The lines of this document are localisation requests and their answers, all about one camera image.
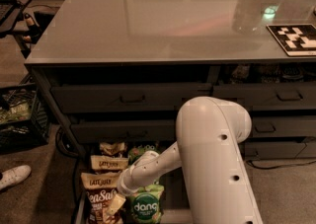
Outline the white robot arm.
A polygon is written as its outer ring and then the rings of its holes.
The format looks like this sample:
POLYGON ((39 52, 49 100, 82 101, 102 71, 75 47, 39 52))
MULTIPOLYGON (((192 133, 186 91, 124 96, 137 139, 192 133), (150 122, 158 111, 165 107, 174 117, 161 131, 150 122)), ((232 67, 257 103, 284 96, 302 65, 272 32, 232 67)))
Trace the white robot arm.
POLYGON ((180 168, 193 224, 263 224, 238 147, 251 127, 248 112, 234 102, 192 98, 178 112, 176 142, 121 172, 118 192, 130 196, 180 168))

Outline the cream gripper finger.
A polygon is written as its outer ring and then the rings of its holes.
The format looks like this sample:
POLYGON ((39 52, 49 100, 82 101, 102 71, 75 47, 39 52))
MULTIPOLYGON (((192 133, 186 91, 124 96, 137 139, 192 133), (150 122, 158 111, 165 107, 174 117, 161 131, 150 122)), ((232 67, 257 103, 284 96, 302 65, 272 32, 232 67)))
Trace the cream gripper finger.
POLYGON ((122 208, 125 201, 126 201, 126 198, 124 195, 120 193, 116 193, 108 209, 106 210, 106 214, 110 216, 114 216, 122 208))

